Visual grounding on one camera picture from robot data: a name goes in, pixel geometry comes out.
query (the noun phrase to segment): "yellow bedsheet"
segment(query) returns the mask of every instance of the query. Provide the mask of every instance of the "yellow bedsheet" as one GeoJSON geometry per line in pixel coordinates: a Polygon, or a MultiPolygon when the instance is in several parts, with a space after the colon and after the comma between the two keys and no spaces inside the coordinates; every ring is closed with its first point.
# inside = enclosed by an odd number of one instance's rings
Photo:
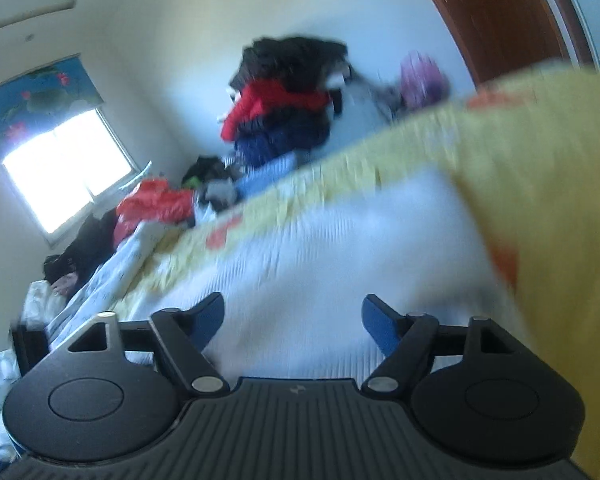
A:
{"type": "Polygon", "coordinates": [[[537,352],[585,399],[575,458],[600,478],[600,75],[529,72],[490,88],[298,171],[213,224],[171,235],[115,310],[125,316],[145,295],[311,206],[436,164],[454,176],[485,237],[519,251],[516,300],[537,352]]]}

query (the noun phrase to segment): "window curtain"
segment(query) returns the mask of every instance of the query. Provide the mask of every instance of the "window curtain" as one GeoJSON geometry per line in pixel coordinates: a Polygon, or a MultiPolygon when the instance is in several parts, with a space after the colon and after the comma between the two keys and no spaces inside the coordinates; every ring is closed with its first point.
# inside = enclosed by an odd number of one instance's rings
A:
{"type": "Polygon", "coordinates": [[[102,102],[77,56],[0,85],[0,162],[21,144],[102,102]]]}

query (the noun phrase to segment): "ribbed black surface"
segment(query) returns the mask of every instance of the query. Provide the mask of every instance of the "ribbed black surface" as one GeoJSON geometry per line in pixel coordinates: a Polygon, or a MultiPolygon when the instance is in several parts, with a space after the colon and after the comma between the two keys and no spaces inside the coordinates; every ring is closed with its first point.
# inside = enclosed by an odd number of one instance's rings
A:
{"type": "Polygon", "coordinates": [[[244,380],[197,400],[165,439],[115,463],[62,466],[26,458],[4,480],[583,480],[567,462],[494,471],[444,455],[393,402],[350,381],[244,380]]]}

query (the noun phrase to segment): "wooden door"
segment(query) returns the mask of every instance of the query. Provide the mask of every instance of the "wooden door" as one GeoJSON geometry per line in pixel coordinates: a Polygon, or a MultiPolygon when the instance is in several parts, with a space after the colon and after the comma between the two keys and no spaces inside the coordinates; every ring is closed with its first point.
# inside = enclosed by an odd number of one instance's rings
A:
{"type": "Polygon", "coordinates": [[[476,84],[544,59],[569,59],[546,0],[433,1],[476,84]]]}

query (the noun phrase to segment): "window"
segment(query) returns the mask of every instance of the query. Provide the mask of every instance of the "window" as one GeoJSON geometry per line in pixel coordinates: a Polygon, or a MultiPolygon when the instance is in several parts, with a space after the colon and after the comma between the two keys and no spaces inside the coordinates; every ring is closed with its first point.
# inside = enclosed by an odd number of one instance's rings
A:
{"type": "Polygon", "coordinates": [[[48,235],[134,172],[97,110],[29,140],[3,165],[48,235]]]}

